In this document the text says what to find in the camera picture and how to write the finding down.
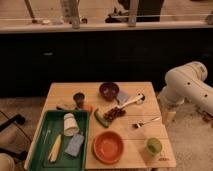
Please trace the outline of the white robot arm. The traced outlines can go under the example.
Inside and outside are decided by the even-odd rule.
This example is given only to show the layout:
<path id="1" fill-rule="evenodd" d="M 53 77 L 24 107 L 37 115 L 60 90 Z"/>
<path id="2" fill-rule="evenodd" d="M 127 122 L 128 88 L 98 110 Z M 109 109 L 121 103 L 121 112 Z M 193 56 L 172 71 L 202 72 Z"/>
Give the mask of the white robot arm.
<path id="1" fill-rule="evenodd" d="M 170 69 L 165 74 L 166 85 L 158 95 L 162 112 L 162 122 L 168 124 L 176 114 L 175 108 L 185 100 L 191 101 L 213 120 L 213 87 L 205 83 L 208 71 L 198 61 Z"/>

